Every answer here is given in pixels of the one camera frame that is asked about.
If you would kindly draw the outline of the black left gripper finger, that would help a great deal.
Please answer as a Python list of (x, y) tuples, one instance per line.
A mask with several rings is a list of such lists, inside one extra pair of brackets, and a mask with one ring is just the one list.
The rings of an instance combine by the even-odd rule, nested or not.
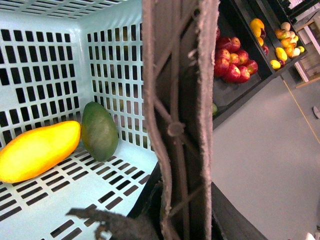
[(94, 232), (96, 240), (104, 240), (103, 232), (110, 232), (116, 240), (158, 240), (159, 235), (154, 228), (150, 218), (139, 215), (131, 218), (110, 211), (98, 209), (71, 208), (67, 216), (76, 216), (80, 219), (91, 219), (99, 222)]

